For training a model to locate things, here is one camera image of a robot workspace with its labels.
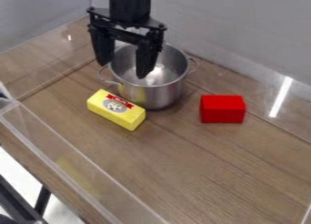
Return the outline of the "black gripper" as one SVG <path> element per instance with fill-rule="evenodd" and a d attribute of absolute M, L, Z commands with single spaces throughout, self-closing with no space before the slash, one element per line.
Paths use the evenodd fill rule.
<path fill-rule="evenodd" d="M 97 61 L 106 66 L 115 57 L 115 41 L 138 47 L 137 77 L 154 71 L 165 41 L 166 25 L 151 17 L 153 0 L 109 0 L 109 7 L 91 6 L 89 32 Z"/>

